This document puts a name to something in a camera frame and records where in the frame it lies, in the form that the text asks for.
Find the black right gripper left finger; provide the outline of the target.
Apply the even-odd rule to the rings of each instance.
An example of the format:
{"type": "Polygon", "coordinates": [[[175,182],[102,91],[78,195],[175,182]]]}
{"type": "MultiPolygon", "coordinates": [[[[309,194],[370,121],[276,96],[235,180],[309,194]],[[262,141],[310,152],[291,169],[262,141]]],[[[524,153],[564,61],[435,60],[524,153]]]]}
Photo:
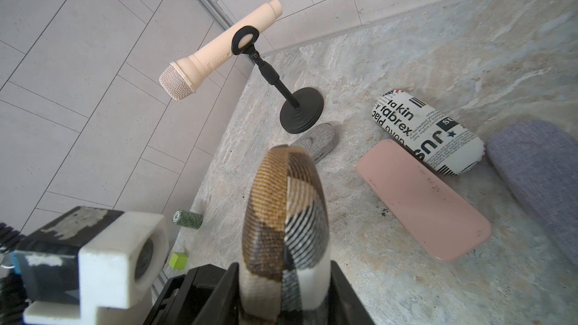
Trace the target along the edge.
{"type": "Polygon", "coordinates": [[[232,263],[193,324],[239,324],[239,263],[232,263]]]}

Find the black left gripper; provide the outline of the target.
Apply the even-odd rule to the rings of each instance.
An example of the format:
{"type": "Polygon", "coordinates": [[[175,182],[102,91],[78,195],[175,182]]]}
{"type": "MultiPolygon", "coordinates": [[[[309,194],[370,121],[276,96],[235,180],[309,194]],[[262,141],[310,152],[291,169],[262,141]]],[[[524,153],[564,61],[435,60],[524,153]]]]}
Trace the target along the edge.
{"type": "Polygon", "coordinates": [[[143,324],[192,324],[225,273],[207,264],[170,278],[143,324]]]}

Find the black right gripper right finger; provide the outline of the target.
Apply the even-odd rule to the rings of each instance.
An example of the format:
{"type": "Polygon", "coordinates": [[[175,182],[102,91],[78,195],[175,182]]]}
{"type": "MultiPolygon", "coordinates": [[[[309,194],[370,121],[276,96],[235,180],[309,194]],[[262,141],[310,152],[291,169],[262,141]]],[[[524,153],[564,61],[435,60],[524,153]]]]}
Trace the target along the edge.
{"type": "Polygon", "coordinates": [[[331,261],[328,305],[329,324],[371,324],[373,319],[358,298],[338,263],[331,261]]]}

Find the brown plaid glasses case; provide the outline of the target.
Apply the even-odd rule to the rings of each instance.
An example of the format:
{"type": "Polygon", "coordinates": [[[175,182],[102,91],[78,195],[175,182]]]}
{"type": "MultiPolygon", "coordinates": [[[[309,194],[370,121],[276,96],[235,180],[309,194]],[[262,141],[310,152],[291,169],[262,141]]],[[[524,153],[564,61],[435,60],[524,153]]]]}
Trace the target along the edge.
{"type": "Polygon", "coordinates": [[[331,232],[315,161],[302,147],[272,147],[245,209],[243,314],[269,324],[327,324],[330,286],[331,232]]]}

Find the grey fabric glasses case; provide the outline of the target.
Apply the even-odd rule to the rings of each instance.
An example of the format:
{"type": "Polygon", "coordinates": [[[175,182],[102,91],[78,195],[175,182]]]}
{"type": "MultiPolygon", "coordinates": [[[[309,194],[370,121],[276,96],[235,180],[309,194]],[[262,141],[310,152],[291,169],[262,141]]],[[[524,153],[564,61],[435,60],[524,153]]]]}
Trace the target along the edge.
{"type": "Polygon", "coordinates": [[[311,128],[291,144],[306,150],[315,164],[334,150],[339,141],[339,127],[331,123],[321,123],[311,128]]]}

